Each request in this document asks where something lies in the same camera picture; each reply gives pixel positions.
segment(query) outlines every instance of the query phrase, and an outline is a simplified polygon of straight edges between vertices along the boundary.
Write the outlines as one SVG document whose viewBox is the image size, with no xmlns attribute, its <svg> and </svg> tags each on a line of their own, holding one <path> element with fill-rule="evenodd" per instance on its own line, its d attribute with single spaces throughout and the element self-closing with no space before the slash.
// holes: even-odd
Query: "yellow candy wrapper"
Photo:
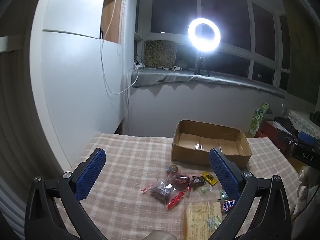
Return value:
<svg viewBox="0 0 320 240">
<path fill-rule="evenodd" d="M 204 177 L 204 179 L 209 182 L 211 186 L 214 186 L 218 182 L 218 180 L 207 171 L 202 173 L 201 176 Z"/>
</svg>

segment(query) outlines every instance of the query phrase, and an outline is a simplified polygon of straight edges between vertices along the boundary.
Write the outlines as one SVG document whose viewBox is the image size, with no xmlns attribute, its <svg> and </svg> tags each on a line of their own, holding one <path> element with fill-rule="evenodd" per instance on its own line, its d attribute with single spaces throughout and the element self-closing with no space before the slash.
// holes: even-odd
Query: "plaid fabric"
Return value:
<svg viewBox="0 0 320 240">
<path fill-rule="evenodd" d="M 260 178 L 280 175 L 290 208 L 294 208 L 299 185 L 296 171 L 268 138 L 249 138 L 248 141 L 252 157 L 247 170 Z M 222 187 L 217 183 L 213 192 L 200 195 L 197 191 L 192 191 L 190 198 L 185 197 L 177 207 L 167 211 L 149 193 L 142 194 L 141 189 L 156 179 L 165 178 L 166 167 L 172 164 L 171 145 L 171 138 L 102 133 L 98 133 L 88 144 L 74 168 L 85 161 L 97 147 L 105 150 L 107 161 L 89 196 L 81 200 L 81 204 L 107 239 L 138 240 L 155 229 L 170 232 L 182 239 L 182 219 L 188 203 L 220 198 Z M 177 165 L 183 174 L 212 172 L 202 166 L 186 163 Z M 247 231 L 258 203 L 256 198 L 239 234 Z M 60 200 L 57 205 L 67 229 L 77 235 Z"/>
</svg>

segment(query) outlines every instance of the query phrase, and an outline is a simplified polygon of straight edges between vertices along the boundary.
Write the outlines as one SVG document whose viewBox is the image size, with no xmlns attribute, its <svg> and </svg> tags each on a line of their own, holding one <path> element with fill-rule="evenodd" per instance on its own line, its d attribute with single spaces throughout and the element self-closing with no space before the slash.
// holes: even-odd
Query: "white window frame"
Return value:
<svg viewBox="0 0 320 240">
<path fill-rule="evenodd" d="M 237 55 L 242 58 L 250 60 L 248 79 L 252 79 L 253 64 L 254 61 L 275 70 L 273 78 L 273 86 L 279 88 L 281 72 L 289 73 L 289 70 L 282 69 L 282 57 L 283 57 L 283 45 L 282 45 L 282 32 L 280 15 L 275 14 L 265 5 L 261 5 L 254 0 L 246 0 L 248 3 L 249 20 L 250 20 L 250 39 L 251 50 L 246 50 L 231 44 L 221 42 L 217 50 L 226 52 L 229 54 Z M 138 16 L 138 33 L 135 33 L 135 40 L 137 41 L 137 55 L 144 58 L 144 44 L 145 41 L 162 40 L 162 41 L 175 41 L 178 44 L 190 45 L 188 35 L 173 34 L 173 33 L 152 33 L 151 32 L 151 17 L 152 17 L 152 2 L 153 0 L 140 0 L 139 16 Z M 255 23 L 252 3 L 255 3 L 268 11 L 273 16 L 275 39 L 276 39 L 276 55 L 275 61 L 260 55 L 255 52 L 256 47 L 256 35 L 255 35 Z M 201 0 L 197 0 L 197 16 L 201 17 Z"/>
</svg>

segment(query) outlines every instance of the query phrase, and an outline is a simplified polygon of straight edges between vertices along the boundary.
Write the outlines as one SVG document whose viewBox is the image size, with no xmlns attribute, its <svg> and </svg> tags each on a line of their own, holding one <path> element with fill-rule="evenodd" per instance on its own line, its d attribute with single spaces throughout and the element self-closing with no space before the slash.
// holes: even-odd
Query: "glowing ring light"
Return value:
<svg viewBox="0 0 320 240">
<path fill-rule="evenodd" d="M 198 38 L 196 36 L 196 27 L 199 24 L 207 24 L 209 25 L 213 32 L 214 32 L 214 39 L 211 41 L 208 41 L 204 38 Z M 212 51 L 216 49 L 220 43 L 221 35 L 218 27 L 210 20 L 204 19 L 204 18 L 198 18 L 192 21 L 190 23 L 189 29 L 188 29 L 189 38 L 191 40 L 191 43 L 193 46 L 195 46 L 200 51 L 206 52 L 206 51 Z"/>
</svg>

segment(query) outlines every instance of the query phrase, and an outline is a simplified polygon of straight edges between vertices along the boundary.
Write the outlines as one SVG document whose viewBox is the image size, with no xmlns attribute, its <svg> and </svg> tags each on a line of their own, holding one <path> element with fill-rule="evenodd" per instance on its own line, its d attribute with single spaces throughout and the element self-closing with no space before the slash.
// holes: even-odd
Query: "metal bolt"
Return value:
<svg viewBox="0 0 320 240">
<path fill-rule="evenodd" d="M 71 177 L 71 173 L 70 172 L 65 172 L 64 174 L 63 174 L 63 178 L 64 179 L 68 179 L 68 178 L 70 178 Z"/>
<path fill-rule="evenodd" d="M 273 178 L 276 180 L 276 181 L 281 181 L 281 178 L 279 175 L 274 175 Z"/>
<path fill-rule="evenodd" d="M 252 174 L 248 171 L 244 172 L 243 175 L 246 177 L 246 178 L 250 178 L 252 177 Z"/>
<path fill-rule="evenodd" d="M 36 176 L 36 177 L 34 178 L 34 181 L 35 181 L 35 182 L 41 181 L 41 177 L 40 177 L 40 176 Z"/>
</svg>

